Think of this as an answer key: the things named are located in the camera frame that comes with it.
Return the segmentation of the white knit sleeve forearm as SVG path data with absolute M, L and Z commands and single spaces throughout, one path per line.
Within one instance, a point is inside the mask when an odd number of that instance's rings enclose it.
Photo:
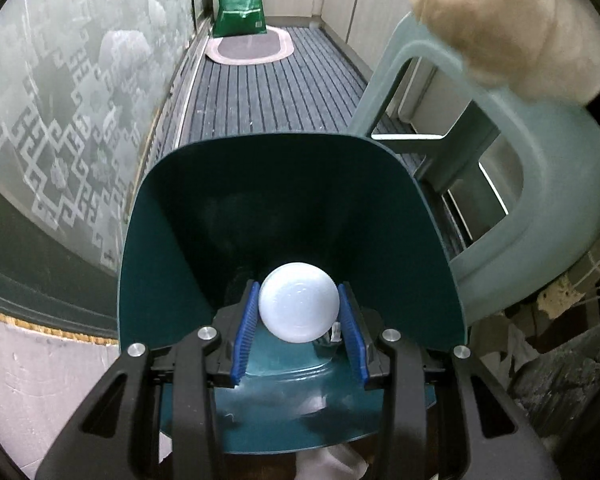
M 408 0 L 477 84 L 580 105 L 600 94 L 600 14 L 590 0 Z

